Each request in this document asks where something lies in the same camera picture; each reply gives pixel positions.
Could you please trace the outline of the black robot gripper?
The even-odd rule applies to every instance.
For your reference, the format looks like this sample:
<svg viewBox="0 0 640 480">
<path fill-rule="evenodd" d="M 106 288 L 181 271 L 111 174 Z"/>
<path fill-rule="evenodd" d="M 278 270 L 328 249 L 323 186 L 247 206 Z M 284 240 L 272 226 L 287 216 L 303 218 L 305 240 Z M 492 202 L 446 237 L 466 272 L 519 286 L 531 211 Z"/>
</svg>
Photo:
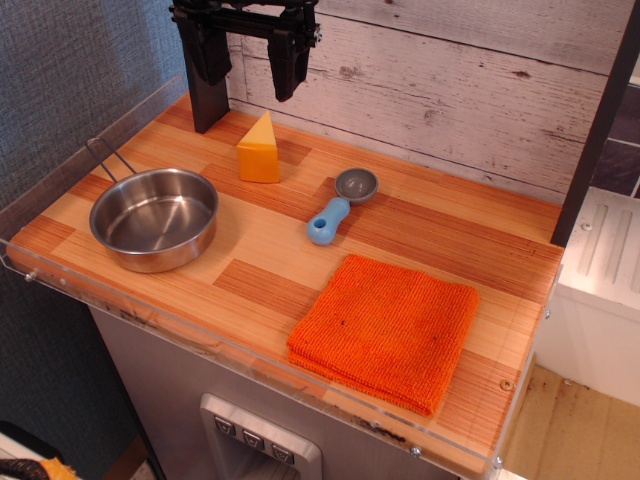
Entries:
<svg viewBox="0 0 640 480">
<path fill-rule="evenodd" d="M 210 86 L 232 69 L 227 34 L 268 39 L 275 97 L 289 100 L 305 81 L 309 49 L 321 40 L 317 1 L 174 1 L 169 7 L 192 62 Z"/>
</svg>

